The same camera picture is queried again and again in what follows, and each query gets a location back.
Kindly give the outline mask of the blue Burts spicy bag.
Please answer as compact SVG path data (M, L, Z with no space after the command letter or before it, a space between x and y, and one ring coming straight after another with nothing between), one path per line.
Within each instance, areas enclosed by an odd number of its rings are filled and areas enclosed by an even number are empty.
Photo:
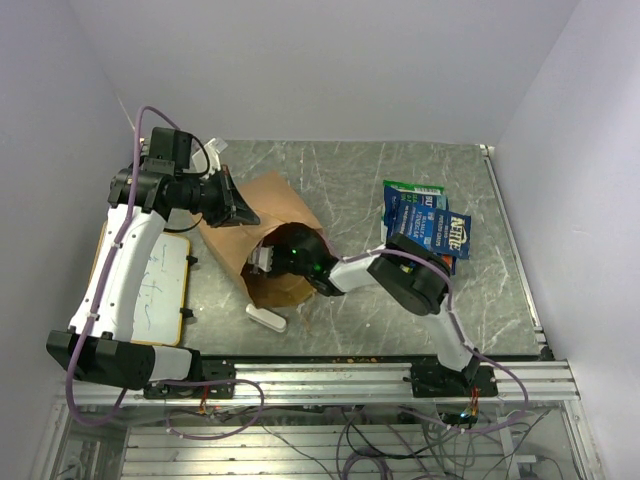
M455 256L452 256L449 254L442 254L442 253L437 253L437 256L440 257L442 261L446 263L449 269L450 275L453 276L456 273L457 258Z

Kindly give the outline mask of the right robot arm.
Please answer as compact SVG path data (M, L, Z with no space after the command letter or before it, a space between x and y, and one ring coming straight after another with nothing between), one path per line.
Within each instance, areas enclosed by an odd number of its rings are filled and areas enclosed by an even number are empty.
M397 233L374 250L339 257L318 231L299 223L269 235L262 253L267 259L259 267L268 277L301 277L325 297L382 287L403 309L427 319L442 387L459 396L475 385L478 350L457 319L451 269L438 255Z

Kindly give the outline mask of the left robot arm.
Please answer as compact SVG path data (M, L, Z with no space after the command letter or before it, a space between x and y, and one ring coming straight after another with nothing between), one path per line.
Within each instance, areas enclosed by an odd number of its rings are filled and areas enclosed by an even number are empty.
M168 381L182 397L203 387L198 352L136 344L134 314L147 261L175 209L201 215L212 228L257 225L227 167L191 173L196 138L177 128L153 129L146 154L112 180L105 236L83 300L46 349L74 381L139 390Z

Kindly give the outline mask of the blue Kettle chips bag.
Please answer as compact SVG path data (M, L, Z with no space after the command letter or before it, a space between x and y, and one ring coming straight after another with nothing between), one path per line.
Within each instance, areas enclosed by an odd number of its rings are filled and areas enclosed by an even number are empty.
M387 237L401 234L432 253L470 258L470 216L418 203L400 201L391 214Z

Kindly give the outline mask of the brown paper bag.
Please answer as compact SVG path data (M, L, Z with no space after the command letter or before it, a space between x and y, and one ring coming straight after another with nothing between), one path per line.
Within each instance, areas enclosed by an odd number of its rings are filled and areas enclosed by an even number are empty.
M238 187L249 207L259 216L257 226L211 228L202 223L198 230L218 264L258 308L295 307L315 293L302 276L286 273L270 278L254 274L248 266L251 252L259 244L278 243L295 224L320 232L322 226L304 200L275 171Z

